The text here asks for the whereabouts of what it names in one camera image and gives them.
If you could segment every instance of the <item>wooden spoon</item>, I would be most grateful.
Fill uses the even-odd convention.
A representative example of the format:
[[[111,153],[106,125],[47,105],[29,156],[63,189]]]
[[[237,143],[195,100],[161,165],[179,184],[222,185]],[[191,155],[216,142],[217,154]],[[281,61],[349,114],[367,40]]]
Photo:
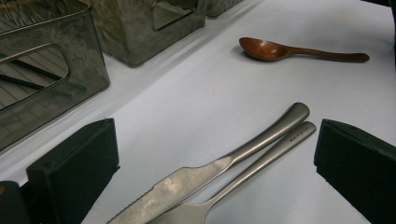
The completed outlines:
[[[250,37],[240,38],[239,44],[250,56],[265,61],[276,61],[295,54],[311,55],[344,63],[365,63],[370,60],[365,53],[333,53],[317,49],[301,49]]]

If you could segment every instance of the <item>knife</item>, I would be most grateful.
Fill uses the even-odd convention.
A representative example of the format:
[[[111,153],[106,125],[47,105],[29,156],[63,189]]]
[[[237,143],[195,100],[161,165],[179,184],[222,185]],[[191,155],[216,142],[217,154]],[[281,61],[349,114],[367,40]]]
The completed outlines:
[[[153,188],[127,206],[107,224],[146,224],[169,210],[196,190],[248,158],[301,124],[309,115],[309,108],[295,103],[264,132],[233,152],[201,167],[183,167],[173,172]]]

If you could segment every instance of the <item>white tablecloth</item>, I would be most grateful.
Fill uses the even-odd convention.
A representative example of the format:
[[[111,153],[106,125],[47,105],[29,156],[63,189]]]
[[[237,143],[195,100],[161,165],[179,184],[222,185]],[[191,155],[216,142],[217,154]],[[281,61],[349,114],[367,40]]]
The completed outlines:
[[[365,52],[368,63],[292,57],[251,60],[238,39]],[[86,124],[116,121],[120,170],[83,223],[106,223],[183,166],[201,166],[243,145],[293,103],[354,125],[396,146],[394,23],[389,7],[358,0],[245,0],[139,68],[105,55],[110,87],[14,145],[0,179],[27,181],[25,168]],[[368,223],[316,173],[318,131],[218,203],[206,223]],[[202,202],[251,158],[198,191]]]

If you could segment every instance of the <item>fork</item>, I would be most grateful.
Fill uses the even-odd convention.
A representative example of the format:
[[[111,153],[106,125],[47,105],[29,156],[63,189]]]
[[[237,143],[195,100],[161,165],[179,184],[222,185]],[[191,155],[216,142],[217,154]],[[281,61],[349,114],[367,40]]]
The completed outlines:
[[[245,181],[257,174],[264,167],[277,160],[288,151],[302,143],[312,133],[316,126],[306,121],[279,140],[273,147],[254,161],[245,171],[231,181],[225,188],[216,193],[204,203],[183,203],[175,208],[154,218],[147,224],[204,224],[207,212],[210,208],[239,187]]]

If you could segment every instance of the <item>knife handle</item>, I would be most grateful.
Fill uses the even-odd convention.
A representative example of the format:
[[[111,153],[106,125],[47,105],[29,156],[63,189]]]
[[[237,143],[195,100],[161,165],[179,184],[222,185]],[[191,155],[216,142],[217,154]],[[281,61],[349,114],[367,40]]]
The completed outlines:
[[[258,152],[262,148],[268,147],[277,139],[286,135],[288,132],[301,124],[308,117],[308,115],[308,106],[303,103],[293,104],[283,114],[283,116],[273,123],[268,129],[225,157],[231,158],[232,163],[230,165],[237,164],[238,162]]]
[[[266,151],[261,157],[254,161],[245,171],[237,176],[224,189],[219,191],[215,196],[205,202],[207,207],[213,206],[215,203],[224,198],[231,191],[245,183],[252,176],[257,174],[260,170],[267,167],[273,161],[276,161],[284,154],[297,147],[306,138],[311,136],[317,130],[315,124],[306,121],[300,124],[297,128],[288,133],[284,138],[279,140],[273,147]]]

